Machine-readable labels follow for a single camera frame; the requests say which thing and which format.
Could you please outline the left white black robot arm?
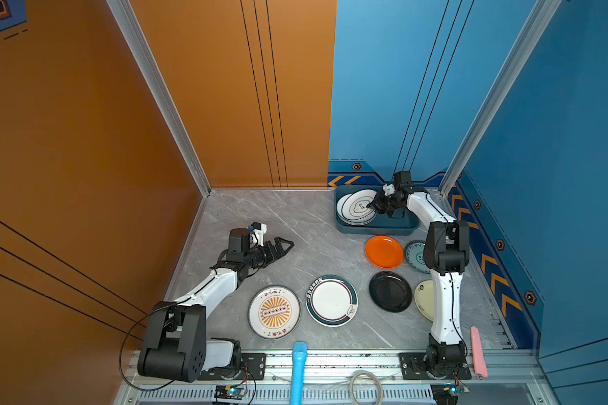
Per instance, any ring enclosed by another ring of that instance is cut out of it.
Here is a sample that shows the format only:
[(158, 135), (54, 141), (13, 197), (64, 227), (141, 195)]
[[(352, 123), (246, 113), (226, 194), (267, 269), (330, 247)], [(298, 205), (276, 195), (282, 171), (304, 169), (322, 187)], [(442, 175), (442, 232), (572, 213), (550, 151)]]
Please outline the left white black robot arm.
[(140, 376), (193, 382), (204, 371), (241, 369), (242, 352), (234, 339), (209, 339), (207, 318), (246, 278), (285, 257), (293, 241), (264, 235), (254, 222), (232, 229), (228, 247), (196, 287), (174, 301), (158, 302), (148, 317), (137, 371)]

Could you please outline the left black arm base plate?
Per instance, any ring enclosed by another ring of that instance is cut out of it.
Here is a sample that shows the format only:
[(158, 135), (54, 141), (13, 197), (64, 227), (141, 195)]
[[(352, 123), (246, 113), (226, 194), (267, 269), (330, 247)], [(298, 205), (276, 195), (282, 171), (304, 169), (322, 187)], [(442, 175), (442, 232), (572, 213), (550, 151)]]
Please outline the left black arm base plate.
[(241, 381), (249, 371), (256, 381), (262, 381), (266, 366), (265, 353), (242, 352), (238, 367), (227, 366), (203, 371), (198, 381)]

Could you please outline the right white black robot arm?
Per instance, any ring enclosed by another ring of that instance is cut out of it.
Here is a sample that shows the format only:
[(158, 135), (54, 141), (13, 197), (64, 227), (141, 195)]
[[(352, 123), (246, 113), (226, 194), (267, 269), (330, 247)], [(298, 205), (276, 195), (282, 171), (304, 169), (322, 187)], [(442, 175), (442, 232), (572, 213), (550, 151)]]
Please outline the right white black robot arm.
[(460, 325), (461, 284), (471, 252), (468, 224), (445, 212), (426, 189), (414, 186), (408, 171), (394, 173), (368, 207), (389, 217), (396, 209), (406, 209), (427, 227), (423, 256), (432, 276), (434, 318), (425, 370), (437, 379), (470, 379), (468, 345)]

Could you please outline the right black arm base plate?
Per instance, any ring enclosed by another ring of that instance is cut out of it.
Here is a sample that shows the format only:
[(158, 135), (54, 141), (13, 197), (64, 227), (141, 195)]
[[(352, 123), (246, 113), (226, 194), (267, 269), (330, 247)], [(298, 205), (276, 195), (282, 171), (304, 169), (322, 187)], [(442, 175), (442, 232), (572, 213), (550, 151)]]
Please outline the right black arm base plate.
[(458, 378), (461, 381), (472, 379), (471, 369), (467, 363), (456, 363), (443, 359), (428, 359), (427, 353), (400, 353), (400, 371), (403, 379), (442, 381)]

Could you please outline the white flower plate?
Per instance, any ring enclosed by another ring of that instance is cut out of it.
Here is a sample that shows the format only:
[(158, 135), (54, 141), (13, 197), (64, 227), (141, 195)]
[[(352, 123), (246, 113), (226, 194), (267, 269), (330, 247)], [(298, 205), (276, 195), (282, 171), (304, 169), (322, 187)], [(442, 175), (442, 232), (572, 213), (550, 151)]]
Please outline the white flower plate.
[(344, 221), (344, 222), (347, 222), (347, 221), (348, 221), (348, 219), (347, 219), (347, 218), (346, 218), (346, 216), (344, 216), (344, 214), (343, 214), (343, 207), (344, 207), (344, 205), (345, 205), (345, 203), (346, 203), (347, 199), (348, 199), (349, 197), (351, 197), (351, 196), (352, 196), (352, 193), (350, 193), (350, 194), (346, 194), (346, 195), (342, 196), (342, 197), (341, 197), (341, 198), (340, 198), (340, 199), (337, 201), (337, 203), (336, 203), (336, 213), (337, 213), (337, 215), (338, 215), (339, 219), (340, 219), (340, 220), (342, 220), (342, 221)]
[(373, 201), (376, 194), (377, 192), (371, 189), (353, 192), (343, 207), (343, 214), (348, 219), (347, 222), (343, 222), (355, 226), (371, 223), (376, 218), (377, 213), (369, 209), (368, 204)]

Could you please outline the orange plastic plate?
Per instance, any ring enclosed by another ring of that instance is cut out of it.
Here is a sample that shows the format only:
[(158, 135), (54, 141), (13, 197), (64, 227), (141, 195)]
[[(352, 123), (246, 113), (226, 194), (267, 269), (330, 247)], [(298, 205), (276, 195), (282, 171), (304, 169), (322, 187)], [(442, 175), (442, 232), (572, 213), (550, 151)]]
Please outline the orange plastic plate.
[(372, 265), (385, 270), (397, 268), (405, 258), (400, 243), (388, 236), (373, 236), (366, 242), (364, 251)]

